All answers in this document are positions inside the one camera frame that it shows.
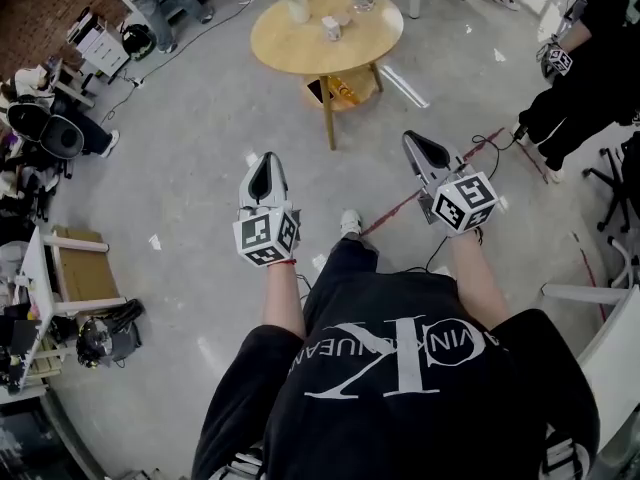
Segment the black monitor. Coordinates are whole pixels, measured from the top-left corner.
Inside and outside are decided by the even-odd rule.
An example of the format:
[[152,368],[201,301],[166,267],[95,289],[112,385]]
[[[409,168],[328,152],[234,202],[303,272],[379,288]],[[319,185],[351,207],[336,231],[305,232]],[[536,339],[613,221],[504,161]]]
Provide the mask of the black monitor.
[[64,446],[39,410],[0,411],[0,465],[17,480],[69,480]]

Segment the brown cardboard box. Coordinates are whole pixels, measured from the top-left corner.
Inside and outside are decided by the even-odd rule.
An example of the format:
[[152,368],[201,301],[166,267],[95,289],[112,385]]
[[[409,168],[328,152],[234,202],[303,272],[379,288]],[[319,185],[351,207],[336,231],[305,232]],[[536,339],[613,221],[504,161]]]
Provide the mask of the brown cardboard box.
[[119,298],[106,252],[48,246],[64,302]]

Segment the black smartphone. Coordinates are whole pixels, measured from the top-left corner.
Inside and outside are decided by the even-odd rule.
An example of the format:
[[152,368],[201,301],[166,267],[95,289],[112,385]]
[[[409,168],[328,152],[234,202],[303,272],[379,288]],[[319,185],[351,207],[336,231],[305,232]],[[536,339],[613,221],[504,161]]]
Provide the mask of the black smartphone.
[[308,92],[315,98],[315,100],[322,106],[324,106],[325,104],[331,104],[335,98],[329,87],[323,87],[323,82],[319,78],[310,81],[306,85],[306,88]]

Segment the white cluttered desk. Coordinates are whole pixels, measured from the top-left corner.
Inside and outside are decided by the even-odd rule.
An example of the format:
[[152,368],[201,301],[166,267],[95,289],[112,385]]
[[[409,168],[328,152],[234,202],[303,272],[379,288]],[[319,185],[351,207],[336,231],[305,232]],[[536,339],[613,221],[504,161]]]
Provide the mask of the white cluttered desk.
[[29,341],[27,351],[20,356],[18,363],[20,377],[17,387],[12,390],[0,387],[0,405],[42,396],[46,392],[44,379],[55,373],[49,371],[30,374],[32,363],[55,357],[62,359],[74,352],[70,346],[55,350],[41,349],[41,342],[49,330],[53,317],[72,318],[78,315],[101,314],[127,302],[127,299],[122,296],[113,299],[64,302],[57,293],[57,278],[48,246],[106,253],[109,251],[109,245],[100,242],[97,236],[91,240],[87,238],[80,240],[56,234],[43,234],[39,230],[34,231],[19,270],[17,282],[20,287],[27,289],[31,308],[36,311],[35,335]]

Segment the black bag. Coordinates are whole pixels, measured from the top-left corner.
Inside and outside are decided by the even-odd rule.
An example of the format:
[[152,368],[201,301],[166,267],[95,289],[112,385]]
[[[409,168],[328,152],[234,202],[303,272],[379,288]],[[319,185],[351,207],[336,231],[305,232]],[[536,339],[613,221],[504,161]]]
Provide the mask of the black bag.
[[138,299],[127,301],[106,316],[90,317],[78,331],[76,357],[86,368],[124,366],[125,360],[142,346],[136,320],[144,313]]

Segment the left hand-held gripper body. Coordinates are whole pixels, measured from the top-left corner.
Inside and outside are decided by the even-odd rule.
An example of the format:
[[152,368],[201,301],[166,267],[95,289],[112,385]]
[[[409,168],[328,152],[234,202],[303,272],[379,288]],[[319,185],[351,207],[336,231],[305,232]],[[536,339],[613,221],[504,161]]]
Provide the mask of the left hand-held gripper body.
[[238,254],[255,267],[293,259],[300,241],[300,211],[291,202],[279,206],[240,203],[233,232]]

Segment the white drawer cabinet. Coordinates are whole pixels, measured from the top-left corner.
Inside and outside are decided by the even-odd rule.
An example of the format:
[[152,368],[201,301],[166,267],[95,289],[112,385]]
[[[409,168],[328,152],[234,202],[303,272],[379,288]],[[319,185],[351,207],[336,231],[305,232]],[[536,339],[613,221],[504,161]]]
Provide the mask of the white drawer cabinet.
[[89,7],[85,7],[71,25],[66,41],[86,62],[110,77],[130,60],[121,34]]

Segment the person's right forearm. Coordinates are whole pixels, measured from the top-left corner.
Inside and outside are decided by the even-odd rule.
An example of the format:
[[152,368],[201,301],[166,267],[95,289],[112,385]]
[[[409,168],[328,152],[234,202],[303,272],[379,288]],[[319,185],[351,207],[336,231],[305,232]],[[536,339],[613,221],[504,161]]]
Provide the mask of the person's right forearm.
[[466,312],[491,331],[509,317],[507,301],[498,286],[473,231],[448,238],[458,298]]

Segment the round wooden table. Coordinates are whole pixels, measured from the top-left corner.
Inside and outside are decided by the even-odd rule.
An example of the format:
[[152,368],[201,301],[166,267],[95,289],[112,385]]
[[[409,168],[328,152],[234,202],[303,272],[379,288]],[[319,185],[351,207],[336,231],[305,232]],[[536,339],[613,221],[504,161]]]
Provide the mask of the round wooden table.
[[[270,6],[255,22],[250,45],[254,56],[265,66],[302,80],[307,99],[323,110],[330,150],[336,149],[333,114],[352,109],[335,95],[331,104],[320,105],[306,85],[319,78],[323,87],[331,86],[329,76],[346,82],[359,96],[360,104],[384,91],[377,62],[398,43],[404,20],[390,0],[375,0],[374,8],[358,12],[352,0],[308,0],[311,17],[297,24],[284,0]],[[341,26],[341,39],[330,41],[321,19],[335,12],[347,12],[351,21]]]

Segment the person's white shoe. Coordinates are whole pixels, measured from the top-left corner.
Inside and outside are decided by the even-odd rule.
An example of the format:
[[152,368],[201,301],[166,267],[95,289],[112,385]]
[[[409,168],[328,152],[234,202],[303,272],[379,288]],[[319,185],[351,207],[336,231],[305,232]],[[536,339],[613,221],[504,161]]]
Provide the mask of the person's white shoe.
[[340,220],[340,234],[342,238],[359,239],[362,235],[362,219],[354,209],[343,212]]

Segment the person's left forearm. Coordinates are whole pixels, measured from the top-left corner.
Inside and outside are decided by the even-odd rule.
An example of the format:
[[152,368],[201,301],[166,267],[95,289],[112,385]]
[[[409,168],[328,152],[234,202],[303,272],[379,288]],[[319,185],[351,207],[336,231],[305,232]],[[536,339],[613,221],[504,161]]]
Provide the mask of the person's left forearm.
[[306,337],[298,279],[293,259],[267,267],[262,323]]

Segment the white side table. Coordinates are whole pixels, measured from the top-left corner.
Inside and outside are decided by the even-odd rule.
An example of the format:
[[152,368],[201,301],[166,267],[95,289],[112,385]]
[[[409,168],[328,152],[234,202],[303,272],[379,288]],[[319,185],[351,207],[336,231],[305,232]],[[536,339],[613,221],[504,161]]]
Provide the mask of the white side table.
[[598,448],[603,449],[640,404],[640,286],[619,289],[546,284],[542,293],[613,307],[578,358],[599,411]]

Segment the person's black printed t-shirt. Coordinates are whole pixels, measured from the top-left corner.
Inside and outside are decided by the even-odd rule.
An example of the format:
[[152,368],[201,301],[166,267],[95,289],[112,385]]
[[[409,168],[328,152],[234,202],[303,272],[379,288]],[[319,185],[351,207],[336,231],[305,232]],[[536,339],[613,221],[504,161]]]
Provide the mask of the person's black printed t-shirt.
[[210,480],[263,447],[267,480],[583,480],[599,445],[591,388],[548,318],[489,331],[442,275],[357,273],[301,339],[253,329],[195,452]]

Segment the grey-backed office chair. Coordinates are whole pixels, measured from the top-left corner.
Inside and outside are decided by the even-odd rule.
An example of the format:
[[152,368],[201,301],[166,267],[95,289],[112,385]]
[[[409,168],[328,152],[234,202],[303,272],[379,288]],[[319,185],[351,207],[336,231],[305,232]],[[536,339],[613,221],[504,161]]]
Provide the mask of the grey-backed office chair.
[[12,131],[24,142],[30,142],[57,159],[58,172],[66,179],[73,176],[73,160],[84,149],[84,135],[69,119],[26,96],[0,107]]

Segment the yellow bottle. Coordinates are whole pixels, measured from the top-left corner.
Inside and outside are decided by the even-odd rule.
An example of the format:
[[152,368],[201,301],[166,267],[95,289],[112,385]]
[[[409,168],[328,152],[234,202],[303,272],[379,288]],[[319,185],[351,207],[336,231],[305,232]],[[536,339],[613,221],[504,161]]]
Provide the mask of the yellow bottle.
[[346,102],[351,106],[360,104],[360,98],[357,93],[341,78],[337,76],[329,76],[328,82],[333,94],[341,101]]

